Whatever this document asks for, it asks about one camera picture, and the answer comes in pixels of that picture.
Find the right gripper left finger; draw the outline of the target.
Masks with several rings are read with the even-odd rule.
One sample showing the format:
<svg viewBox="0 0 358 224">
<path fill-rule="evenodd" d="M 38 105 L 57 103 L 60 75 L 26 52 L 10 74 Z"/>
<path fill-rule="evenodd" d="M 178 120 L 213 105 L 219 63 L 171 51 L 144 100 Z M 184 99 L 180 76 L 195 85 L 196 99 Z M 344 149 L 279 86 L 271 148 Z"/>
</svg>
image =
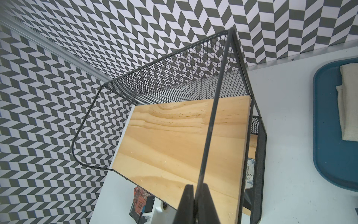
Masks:
<svg viewBox="0 0 358 224">
<path fill-rule="evenodd" d="M 194 224 L 194 187 L 186 185 L 173 224 Z"/>
</svg>

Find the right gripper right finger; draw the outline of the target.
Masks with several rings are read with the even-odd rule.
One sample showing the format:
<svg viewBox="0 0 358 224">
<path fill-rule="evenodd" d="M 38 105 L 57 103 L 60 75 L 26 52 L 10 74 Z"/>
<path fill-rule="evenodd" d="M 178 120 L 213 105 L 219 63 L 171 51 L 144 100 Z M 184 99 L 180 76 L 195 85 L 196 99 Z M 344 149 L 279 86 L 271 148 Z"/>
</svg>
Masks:
<svg viewBox="0 0 358 224">
<path fill-rule="evenodd" d="M 198 224 L 220 224 L 213 199 L 206 183 L 203 184 L 197 201 Z"/>
</svg>

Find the red label tea bag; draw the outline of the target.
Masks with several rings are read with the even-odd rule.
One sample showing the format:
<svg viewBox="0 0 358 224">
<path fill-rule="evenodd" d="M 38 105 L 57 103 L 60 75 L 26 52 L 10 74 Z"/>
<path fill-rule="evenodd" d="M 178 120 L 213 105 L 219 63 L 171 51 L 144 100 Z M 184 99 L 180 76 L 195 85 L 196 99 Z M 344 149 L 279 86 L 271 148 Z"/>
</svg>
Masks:
<svg viewBox="0 0 358 224">
<path fill-rule="evenodd" d="M 133 191 L 133 202 L 129 215 L 134 219 L 136 224 L 146 224 L 149 222 L 149 217 L 146 213 L 153 211 L 155 196 L 147 192 L 141 187 L 135 187 Z"/>
</svg>

